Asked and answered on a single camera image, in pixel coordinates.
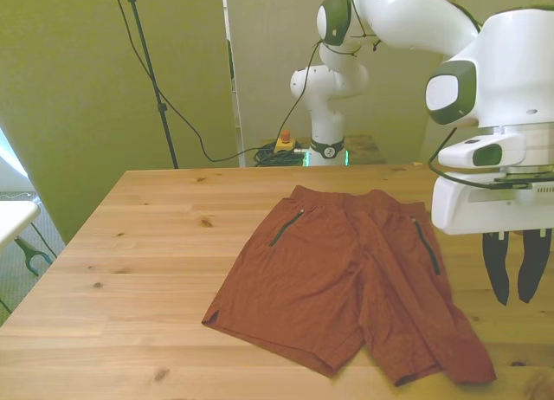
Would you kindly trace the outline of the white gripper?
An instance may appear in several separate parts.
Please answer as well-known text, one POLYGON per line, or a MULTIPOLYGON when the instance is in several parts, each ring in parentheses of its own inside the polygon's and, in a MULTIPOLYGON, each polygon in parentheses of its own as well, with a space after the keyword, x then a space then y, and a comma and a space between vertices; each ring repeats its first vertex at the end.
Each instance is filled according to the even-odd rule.
POLYGON ((524 231, 519 269, 519 299, 529 303, 537 292, 551 252, 553 174, 449 172, 434 185, 432 223, 449 235, 484 234, 482 253, 497 301, 507 305, 509 234, 524 231))

